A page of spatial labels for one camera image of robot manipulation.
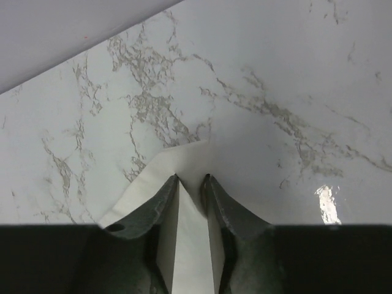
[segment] white marble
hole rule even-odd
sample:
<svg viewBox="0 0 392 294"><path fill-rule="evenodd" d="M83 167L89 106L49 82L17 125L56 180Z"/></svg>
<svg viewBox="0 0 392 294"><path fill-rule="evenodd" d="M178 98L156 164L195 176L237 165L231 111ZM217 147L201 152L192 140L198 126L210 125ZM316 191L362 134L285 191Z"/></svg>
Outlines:
<svg viewBox="0 0 392 294"><path fill-rule="evenodd" d="M268 221L391 223L391 9L188 0L2 94L0 222L97 221L159 151L209 138Z"/></svg>

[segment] small hole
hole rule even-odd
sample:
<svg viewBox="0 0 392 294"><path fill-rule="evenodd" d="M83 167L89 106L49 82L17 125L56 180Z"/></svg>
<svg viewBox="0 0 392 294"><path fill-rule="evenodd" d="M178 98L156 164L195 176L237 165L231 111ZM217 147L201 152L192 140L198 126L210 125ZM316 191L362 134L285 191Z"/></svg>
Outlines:
<svg viewBox="0 0 392 294"><path fill-rule="evenodd" d="M109 232L119 232L125 229L125 226L121 225L121 224L112 224L108 227L106 227L106 229Z"/></svg>

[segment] metal jaw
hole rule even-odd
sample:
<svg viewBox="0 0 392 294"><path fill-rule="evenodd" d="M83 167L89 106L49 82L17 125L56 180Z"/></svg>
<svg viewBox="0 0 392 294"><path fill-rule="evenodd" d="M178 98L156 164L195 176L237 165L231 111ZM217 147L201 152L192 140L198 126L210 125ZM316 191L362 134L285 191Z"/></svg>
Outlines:
<svg viewBox="0 0 392 294"><path fill-rule="evenodd" d="M171 293L178 183L169 177L153 198L105 230L0 226L0 292ZM215 294L392 293L389 226L271 225L210 175L201 194Z"/></svg>

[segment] white paper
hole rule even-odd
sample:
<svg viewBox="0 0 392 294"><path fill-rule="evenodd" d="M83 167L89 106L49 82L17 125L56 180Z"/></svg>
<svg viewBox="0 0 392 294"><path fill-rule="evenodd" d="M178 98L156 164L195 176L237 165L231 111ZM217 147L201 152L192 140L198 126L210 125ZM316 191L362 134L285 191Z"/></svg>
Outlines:
<svg viewBox="0 0 392 294"><path fill-rule="evenodd" d="M145 167L99 221L106 227L122 219L153 197L171 175L177 174L181 182L175 265L173 280L166 281L173 294L214 293L208 223L198 194L203 178L211 170L211 156L207 141L166 149Z"/></svg>

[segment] glossy surface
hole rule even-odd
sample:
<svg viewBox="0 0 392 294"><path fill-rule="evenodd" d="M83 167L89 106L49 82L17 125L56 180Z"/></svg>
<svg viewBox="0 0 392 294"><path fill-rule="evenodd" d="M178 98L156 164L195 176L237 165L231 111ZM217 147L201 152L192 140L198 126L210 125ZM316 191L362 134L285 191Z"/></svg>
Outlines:
<svg viewBox="0 0 392 294"><path fill-rule="evenodd" d="M1 222L97 221L161 150L272 223L390 223L386 1L186 1L0 96Z"/></svg>

